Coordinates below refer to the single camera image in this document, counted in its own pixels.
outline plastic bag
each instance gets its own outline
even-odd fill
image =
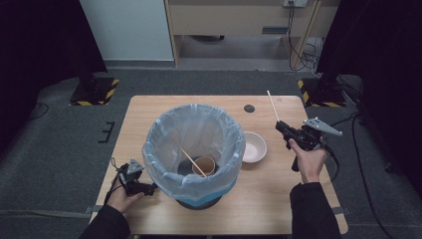
[[[142,148],[145,168],[168,196],[192,206],[200,206],[226,194],[235,185],[245,152],[245,136],[240,125],[223,110],[191,104],[172,109],[152,125]],[[202,177],[183,175],[180,166],[188,160],[212,157],[218,169]]]

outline chopstick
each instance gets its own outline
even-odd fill
[[[207,175],[205,175],[205,173],[202,171],[202,169],[198,166],[198,164],[195,163],[194,160],[192,160],[192,158],[190,158],[189,154],[187,154],[187,152],[185,152],[185,150],[183,150],[182,147],[180,147],[180,149],[182,149],[182,152],[187,156],[187,158],[189,158],[189,160],[193,163],[193,165],[195,165],[196,168],[198,168],[198,170],[202,173],[202,175],[204,177],[206,177]]]
[[[270,97],[271,105],[273,105],[273,110],[274,110],[274,113],[276,114],[277,121],[280,121],[279,116],[277,115],[277,112],[276,112],[276,108],[274,107],[274,103],[273,103],[273,99],[271,98],[270,91],[267,91],[267,94]]]

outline person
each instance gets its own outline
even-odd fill
[[[293,139],[289,140],[289,144],[298,157],[298,167],[303,182],[296,185],[290,194],[293,239],[341,238],[337,221],[319,183],[319,174],[327,158],[326,151],[322,148],[304,151]],[[142,193],[126,196],[124,188],[117,180],[108,203],[100,210],[80,239],[127,238],[130,230],[122,214],[142,196]]]

